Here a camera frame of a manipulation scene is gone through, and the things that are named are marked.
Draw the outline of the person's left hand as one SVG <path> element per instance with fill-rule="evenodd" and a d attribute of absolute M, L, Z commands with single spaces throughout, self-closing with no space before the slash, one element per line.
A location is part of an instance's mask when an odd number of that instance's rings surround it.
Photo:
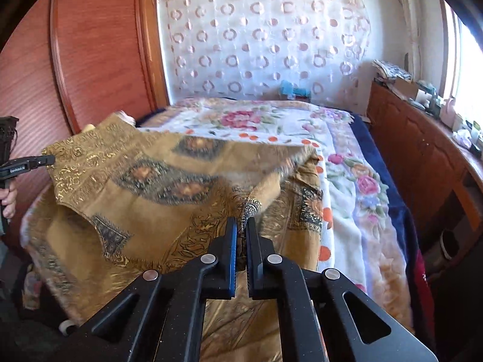
<path fill-rule="evenodd" d="M 2 215 L 10 220 L 16 213 L 16 199 L 18 190 L 16 180 L 10 179 L 5 183 L 5 187 L 0 189 L 1 206 L 3 206 Z"/>

